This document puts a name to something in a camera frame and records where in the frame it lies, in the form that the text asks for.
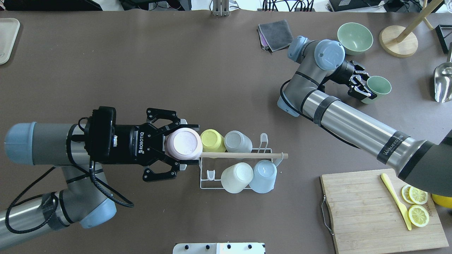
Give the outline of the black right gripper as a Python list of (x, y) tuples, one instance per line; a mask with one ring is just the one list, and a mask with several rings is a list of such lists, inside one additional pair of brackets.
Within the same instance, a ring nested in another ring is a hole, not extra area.
[(332, 81), (340, 85), (347, 85), (348, 95), (362, 103), (371, 103), (375, 99), (375, 94), (363, 85), (369, 78), (370, 75), (366, 72), (366, 68), (354, 60), (344, 60), (332, 73)]

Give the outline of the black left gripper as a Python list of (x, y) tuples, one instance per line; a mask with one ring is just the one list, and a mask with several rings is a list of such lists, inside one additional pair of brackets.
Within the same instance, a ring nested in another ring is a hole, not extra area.
[[(142, 180), (156, 182), (174, 180), (183, 165), (199, 165), (199, 159), (178, 160), (168, 157), (164, 151), (164, 136), (181, 128), (199, 131), (199, 125), (182, 121), (176, 111), (147, 108), (147, 122), (136, 125), (115, 125), (114, 164), (137, 164), (144, 166)], [(160, 172), (154, 164), (165, 164)]]

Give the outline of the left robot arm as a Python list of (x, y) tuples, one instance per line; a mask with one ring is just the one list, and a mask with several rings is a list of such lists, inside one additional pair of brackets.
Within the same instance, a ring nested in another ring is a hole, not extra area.
[(76, 124), (19, 123), (5, 137), (5, 153), (18, 164), (50, 165), (1, 212), (1, 249), (80, 223), (100, 225), (117, 205), (134, 203), (108, 185), (103, 165), (139, 165), (142, 180), (173, 180), (185, 165), (196, 165), (199, 152), (169, 154), (173, 134), (197, 134), (176, 111), (147, 108), (141, 125), (116, 124), (116, 109), (100, 106)]

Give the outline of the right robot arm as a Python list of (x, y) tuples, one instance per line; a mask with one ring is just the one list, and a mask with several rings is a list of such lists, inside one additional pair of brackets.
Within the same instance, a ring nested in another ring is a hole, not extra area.
[(415, 140), (319, 90), (326, 74), (338, 68), (345, 58), (344, 47), (338, 41), (312, 41), (298, 36), (289, 46), (288, 57), (299, 67), (287, 86), (280, 89), (279, 108), (294, 117), (302, 115), (367, 151), (396, 170), (409, 185), (451, 196), (451, 133), (438, 145)]

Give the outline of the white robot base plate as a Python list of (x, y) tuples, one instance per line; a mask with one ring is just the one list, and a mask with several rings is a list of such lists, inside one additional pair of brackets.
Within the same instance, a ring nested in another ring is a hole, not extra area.
[(173, 254), (265, 254), (265, 243), (180, 243), (173, 248)]

